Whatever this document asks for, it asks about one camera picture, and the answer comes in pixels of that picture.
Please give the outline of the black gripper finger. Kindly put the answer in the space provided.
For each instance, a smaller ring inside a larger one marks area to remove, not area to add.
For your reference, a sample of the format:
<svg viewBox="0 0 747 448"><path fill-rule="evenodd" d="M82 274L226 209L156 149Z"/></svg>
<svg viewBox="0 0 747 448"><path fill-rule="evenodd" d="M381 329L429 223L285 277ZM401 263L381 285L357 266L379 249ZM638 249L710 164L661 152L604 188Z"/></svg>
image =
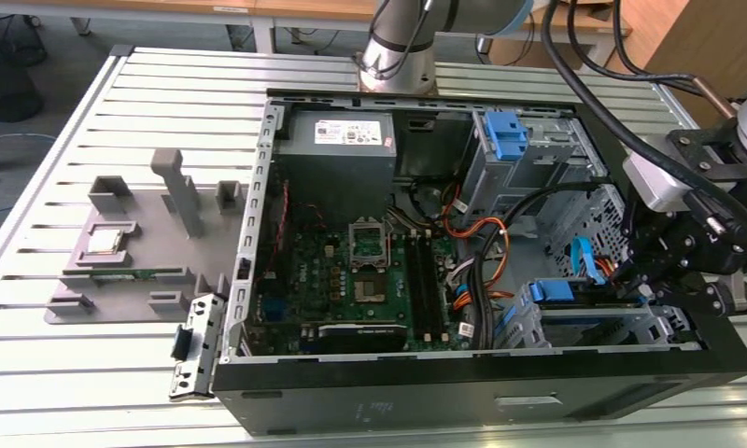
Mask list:
<svg viewBox="0 0 747 448"><path fill-rule="evenodd" d="M648 285L652 299L666 306L678 307L690 314L713 316L747 315L747 282L745 273L720 275L708 282L698 274L676 281Z"/></svg>
<svg viewBox="0 0 747 448"><path fill-rule="evenodd" d="M669 301L674 297L673 257L664 240L673 222L674 217L625 217L626 259L610 277L617 301L637 301L641 296Z"/></svg>

